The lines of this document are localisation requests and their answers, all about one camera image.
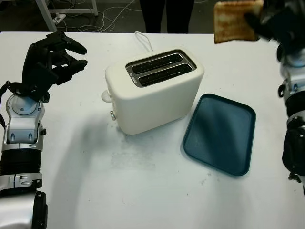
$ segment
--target table surface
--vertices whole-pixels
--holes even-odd
[[[29,45],[47,33],[0,34],[1,81],[20,82]],[[149,34],[155,50],[183,46],[205,67],[191,112],[154,130],[125,135],[101,101],[104,71],[147,52],[134,34],[69,33],[88,60],[45,104],[41,171],[49,229],[305,228],[302,186],[282,163],[286,114],[276,43],[227,42],[210,34]],[[252,107],[256,126],[249,172],[231,177],[189,158],[182,139],[198,99],[213,93]],[[2,98],[4,104],[10,93]],[[1,108],[6,121],[7,114]]]

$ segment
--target bread crust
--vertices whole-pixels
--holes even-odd
[[[218,2],[214,7],[214,42],[231,40],[256,41],[254,30],[244,19],[245,13],[258,17],[263,11],[263,0],[242,0]]]

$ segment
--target person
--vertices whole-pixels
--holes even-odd
[[[140,0],[147,33],[160,33],[166,3],[167,32],[188,33],[194,0]]]

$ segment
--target blue tray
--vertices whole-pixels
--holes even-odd
[[[204,94],[186,130],[184,150],[226,173],[244,175],[250,166],[255,118],[247,105]]]

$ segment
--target toaster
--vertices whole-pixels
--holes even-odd
[[[134,135],[186,116],[203,74],[185,48],[153,51],[109,66],[102,99],[112,103],[121,130]]]

